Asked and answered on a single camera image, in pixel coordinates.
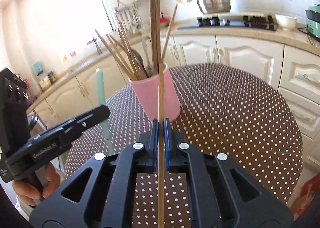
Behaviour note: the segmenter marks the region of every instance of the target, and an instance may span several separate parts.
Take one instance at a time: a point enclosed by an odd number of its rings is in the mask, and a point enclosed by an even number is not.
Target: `silver screw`
[[[225,153],[219,153],[217,155],[217,158],[222,160],[222,161],[225,161],[225,160],[227,160],[228,156]]]
[[[141,149],[141,148],[143,148],[143,144],[140,143],[140,142],[134,143],[132,146],[133,146],[134,149]]]
[[[181,149],[188,149],[188,148],[189,148],[189,144],[188,144],[188,143],[180,143],[180,144],[179,144],[179,148],[181,148]]]
[[[106,156],[105,156],[104,153],[98,152],[97,154],[95,154],[94,159],[95,159],[95,160],[102,160],[102,159],[104,159],[105,157],[106,157]]]

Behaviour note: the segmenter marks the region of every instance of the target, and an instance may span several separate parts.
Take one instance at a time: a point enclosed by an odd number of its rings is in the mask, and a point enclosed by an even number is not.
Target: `green appliance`
[[[306,10],[307,14],[307,31],[318,42],[320,42],[320,5],[310,6]]]

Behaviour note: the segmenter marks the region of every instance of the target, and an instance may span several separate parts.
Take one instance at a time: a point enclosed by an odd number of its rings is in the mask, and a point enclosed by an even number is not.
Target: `stove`
[[[191,25],[179,27],[178,30],[200,28],[200,27],[248,27],[248,28],[275,31],[278,26],[274,23],[274,19],[271,15],[268,15],[267,17],[243,16],[243,19],[239,19],[239,20],[230,20],[230,19],[220,20],[218,16],[212,16],[212,17],[205,17],[205,18],[198,17],[197,24],[191,24]]]

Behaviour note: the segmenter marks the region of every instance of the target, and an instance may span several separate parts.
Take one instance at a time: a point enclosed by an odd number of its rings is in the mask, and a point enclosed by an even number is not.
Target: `window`
[[[63,28],[68,39],[67,53],[81,51],[86,43],[101,35],[112,32],[112,26],[102,0],[49,0],[55,21]]]

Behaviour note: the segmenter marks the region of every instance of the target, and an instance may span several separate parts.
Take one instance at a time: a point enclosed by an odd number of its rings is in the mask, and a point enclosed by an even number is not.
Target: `white bowl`
[[[297,26],[297,18],[285,15],[276,15],[276,20],[278,25],[282,27],[283,30],[291,31]]]

